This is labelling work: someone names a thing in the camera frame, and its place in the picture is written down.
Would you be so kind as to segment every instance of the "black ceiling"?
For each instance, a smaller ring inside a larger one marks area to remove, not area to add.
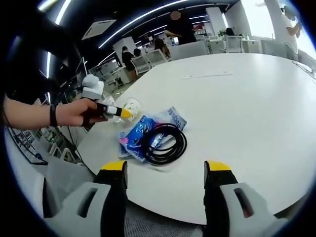
[[[218,6],[222,12],[225,12],[238,0],[189,0],[163,8],[127,27],[113,37],[101,49],[98,49],[98,46],[104,42],[104,40],[126,23],[150,10],[174,1],[176,0],[72,0],[63,16],[60,26],[65,28],[65,31],[73,38],[81,55],[88,60],[87,66],[91,68],[112,52],[112,45],[120,40],[122,36],[132,36],[136,42],[140,40],[139,37],[142,34],[165,25],[169,18],[168,14],[161,16],[165,13],[184,8],[183,11],[185,11],[189,17],[195,17],[206,15],[205,8],[212,6]],[[55,21],[63,3],[64,0],[59,0],[46,12],[50,20]],[[190,8],[190,6],[215,3],[217,3],[217,5],[202,5]],[[93,22],[109,19],[116,19],[117,21],[103,34],[81,40]]]

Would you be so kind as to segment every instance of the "black wristband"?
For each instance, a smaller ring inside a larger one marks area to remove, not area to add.
[[[51,105],[49,110],[50,126],[57,127],[56,105]]]

